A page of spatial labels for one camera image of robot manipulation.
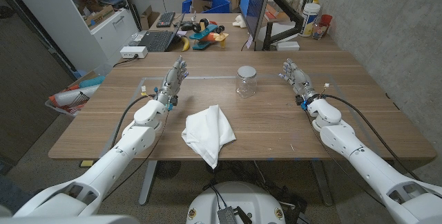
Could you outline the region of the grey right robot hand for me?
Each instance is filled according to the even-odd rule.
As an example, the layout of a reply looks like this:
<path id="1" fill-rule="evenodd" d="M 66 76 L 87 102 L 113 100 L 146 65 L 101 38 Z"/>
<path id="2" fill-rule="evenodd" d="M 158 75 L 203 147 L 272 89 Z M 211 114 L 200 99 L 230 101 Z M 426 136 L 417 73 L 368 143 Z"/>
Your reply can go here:
<path id="1" fill-rule="evenodd" d="M 307 108 L 318 97 L 311 78 L 289 58 L 283 63 L 282 68 L 284 73 L 280 73 L 278 76 L 293 88 L 296 104 Z"/>

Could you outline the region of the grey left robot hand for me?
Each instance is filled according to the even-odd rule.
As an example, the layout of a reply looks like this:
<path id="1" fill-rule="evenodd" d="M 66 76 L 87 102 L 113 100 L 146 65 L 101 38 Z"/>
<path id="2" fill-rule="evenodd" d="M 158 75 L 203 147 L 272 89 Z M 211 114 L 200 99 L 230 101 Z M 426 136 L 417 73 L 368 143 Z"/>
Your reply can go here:
<path id="1" fill-rule="evenodd" d="M 182 81 L 188 74 L 189 72 L 186 68 L 186 62 L 180 55 L 164 76 L 156 100 L 167 105 L 170 102 L 170 99 L 178 94 Z"/>

